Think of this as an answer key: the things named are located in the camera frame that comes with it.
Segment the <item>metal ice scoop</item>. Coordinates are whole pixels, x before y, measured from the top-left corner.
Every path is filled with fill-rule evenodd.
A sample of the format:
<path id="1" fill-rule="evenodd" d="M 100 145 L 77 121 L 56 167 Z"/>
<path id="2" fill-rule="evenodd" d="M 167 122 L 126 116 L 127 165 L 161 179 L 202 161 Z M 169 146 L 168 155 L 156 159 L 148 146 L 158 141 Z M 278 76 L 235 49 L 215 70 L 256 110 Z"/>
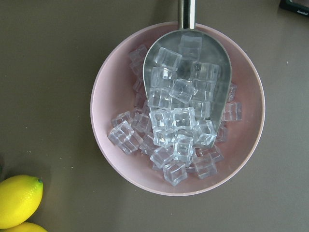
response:
<path id="1" fill-rule="evenodd" d="M 195 1 L 181 0 L 178 7 L 177 30 L 157 39 L 143 63 L 148 105 L 153 116 L 157 116 L 161 109 L 164 118 L 171 123 L 173 109 L 193 107 L 196 121 L 211 120 L 217 134 L 232 77 L 230 57 L 218 40 L 196 29 Z M 176 71 L 154 62 L 160 47 L 183 56 Z M 182 103 L 169 95 L 176 79 L 190 80 L 197 88 L 189 103 Z"/>

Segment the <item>pink round bowl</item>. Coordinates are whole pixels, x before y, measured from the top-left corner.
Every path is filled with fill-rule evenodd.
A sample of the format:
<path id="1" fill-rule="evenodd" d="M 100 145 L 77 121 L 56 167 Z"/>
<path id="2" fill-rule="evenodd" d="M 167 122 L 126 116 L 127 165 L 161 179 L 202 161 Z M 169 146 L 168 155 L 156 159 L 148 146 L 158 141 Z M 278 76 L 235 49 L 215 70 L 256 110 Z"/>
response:
<path id="1" fill-rule="evenodd" d="M 217 39 L 226 49 L 232 65 L 232 82 L 237 85 L 235 98 L 242 104 L 242 119 L 228 122 L 227 141 L 219 144 L 224 159 L 216 164 L 218 173 L 199 179 L 194 174 L 176 186 L 164 180 L 151 168 L 148 157 L 140 152 L 126 155 L 113 145 L 107 135 L 111 119 L 133 108 L 134 75 L 129 68 L 128 53 L 138 45 L 150 46 L 161 35 L 177 28 L 176 22 L 165 22 L 141 29 L 123 40 L 105 59 L 94 82 L 90 114 L 97 144 L 108 163 L 135 186 L 167 196 L 189 196 L 211 190 L 232 178 L 250 159 L 257 147 L 265 121 L 265 95 L 258 72 L 232 39 L 208 26 L 197 28 Z"/>

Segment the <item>yellow lemon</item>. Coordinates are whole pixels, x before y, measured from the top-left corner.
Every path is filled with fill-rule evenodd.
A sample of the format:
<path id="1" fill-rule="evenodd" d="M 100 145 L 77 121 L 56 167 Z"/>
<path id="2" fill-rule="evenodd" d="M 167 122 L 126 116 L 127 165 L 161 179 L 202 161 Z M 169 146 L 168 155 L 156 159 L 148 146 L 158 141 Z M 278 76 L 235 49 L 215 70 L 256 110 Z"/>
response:
<path id="1" fill-rule="evenodd" d="M 0 228 L 20 225 L 39 207 L 43 181 L 30 175 L 15 175 L 0 183 Z"/>
<path id="2" fill-rule="evenodd" d="M 45 228 L 42 226 L 30 223 L 30 222 L 23 222 L 17 226 L 7 228 L 7 229 L 1 229 L 1 232 L 47 232 Z"/>

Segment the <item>clear ice cube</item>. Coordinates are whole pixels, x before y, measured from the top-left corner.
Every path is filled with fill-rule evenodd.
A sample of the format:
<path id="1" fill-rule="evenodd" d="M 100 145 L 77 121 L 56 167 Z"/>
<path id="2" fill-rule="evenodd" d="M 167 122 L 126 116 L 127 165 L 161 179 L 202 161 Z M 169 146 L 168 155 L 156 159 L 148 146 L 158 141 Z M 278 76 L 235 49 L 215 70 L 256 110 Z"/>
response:
<path id="1" fill-rule="evenodd" d="M 234 101 L 228 102 L 225 105 L 223 121 L 240 121 L 242 120 L 242 104 L 241 102 Z"/>
<path id="2" fill-rule="evenodd" d="M 193 158 L 193 165 L 199 179 L 204 179 L 217 174 L 217 168 L 211 155 Z"/>
<path id="3" fill-rule="evenodd" d="M 211 120 L 197 120 L 196 125 L 194 127 L 195 130 L 195 138 L 194 138 L 194 146 L 195 147 L 212 147 L 215 139 L 216 132 L 214 129 L 214 125 Z"/>
<path id="4" fill-rule="evenodd" d="M 193 107 L 175 108 L 172 110 L 173 126 L 176 129 L 192 130 L 196 125 Z"/>
<path id="5" fill-rule="evenodd" d="M 173 148 L 174 158 L 183 162 L 189 162 L 193 155 L 193 137 L 182 134 L 177 135 Z"/>
<path id="6" fill-rule="evenodd" d="M 176 71 L 182 60 L 182 57 L 183 56 L 177 52 L 169 50 L 165 47 L 160 47 L 157 55 L 154 57 L 154 62 L 159 66 Z"/>
<path id="7" fill-rule="evenodd" d="M 150 156 L 150 160 L 158 167 L 162 168 L 174 159 L 174 149 L 172 147 L 159 147 Z"/>
<path id="8" fill-rule="evenodd" d="M 163 166 L 164 179 L 171 185 L 176 186 L 188 178 L 185 163 L 179 160 L 172 160 Z"/>
<path id="9" fill-rule="evenodd" d="M 169 95 L 182 103 L 189 103 L 192 96 L 197 93 L 193 82 L 186 79 L 176 79 L 169 91 Z"/>
<path id="10" fill-rule="evenodd" d="M 110 131 L 108 138 L 127 155 L 137 151 L 143 142 L 143 138 L 126 120 L 115 126 Z"/>

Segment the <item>black device corner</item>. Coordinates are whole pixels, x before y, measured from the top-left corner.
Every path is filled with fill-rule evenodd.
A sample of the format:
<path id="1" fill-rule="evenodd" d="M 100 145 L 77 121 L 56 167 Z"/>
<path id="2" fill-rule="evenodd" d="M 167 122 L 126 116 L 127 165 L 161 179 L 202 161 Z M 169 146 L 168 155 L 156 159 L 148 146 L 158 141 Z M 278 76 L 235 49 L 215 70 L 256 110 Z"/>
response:
<path id="1" fill-rule="evenodd" d="M 279 6 L 285 10 L 295 13 L 308 15 L 309 1 L 308 0 L 281 0 Z"/>

